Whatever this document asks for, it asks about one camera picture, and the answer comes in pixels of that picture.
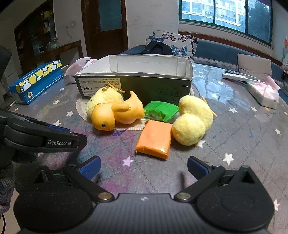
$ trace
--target metal screw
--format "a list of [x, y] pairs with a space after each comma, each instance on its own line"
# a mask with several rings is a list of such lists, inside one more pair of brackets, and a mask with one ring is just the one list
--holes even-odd
[[177, 197], [179, 200], [186, 201], [186, 200], [188, 200], [191, 196], [190, 196], [189, 193], [183, 193], [183, 192], [181, 192], [181, 193], [178, 193], [178, 194], [176, 195], [176, 197]]
[[103, 193], [99, 193], [98, 194], [98, 197], [101, 199], [101, 200], [109, 200], [112, 198], [112, 194], [111, 193], [107, 193], [107, 192], [103, 192]]

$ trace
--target brown wooden door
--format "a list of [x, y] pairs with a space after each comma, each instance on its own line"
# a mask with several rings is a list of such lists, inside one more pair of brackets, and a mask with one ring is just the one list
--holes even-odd
[[100, 59], [128, 49], [125, 0], [81, 0], [87, 54]]

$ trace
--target tree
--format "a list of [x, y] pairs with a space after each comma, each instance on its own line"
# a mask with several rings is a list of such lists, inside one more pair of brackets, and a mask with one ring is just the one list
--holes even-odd
[[248, 33], [269, 42], [271, 14], [265, 4], [256, 1], [254, 8], [249, 9]]

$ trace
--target sofa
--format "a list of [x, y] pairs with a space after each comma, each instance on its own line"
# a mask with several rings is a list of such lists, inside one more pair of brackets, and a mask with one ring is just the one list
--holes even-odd
[[[121, 54], [139, 54], [142, 50], [144, 50], [144, 48], [145, 45], [135, 46], [122, 52]], [[198, 39], [198, 45], [193, 60], [195, 63], [199, 64], [238, 71], [237, 54], [246, 54], [259, 57], [258, 55], [238, 49], [233, 46]], [[271, 69], [273, 79], [278, 82], [282, 82], [281, 76], [283, 69], [273, 62], [271, 62]]]

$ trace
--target blue box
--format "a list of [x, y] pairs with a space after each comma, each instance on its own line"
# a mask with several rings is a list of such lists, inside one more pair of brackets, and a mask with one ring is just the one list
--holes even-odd
[[46, 89], [62, 79], [61, 61], [40, 65], [9, 86], [18, 104], [30, 104]]

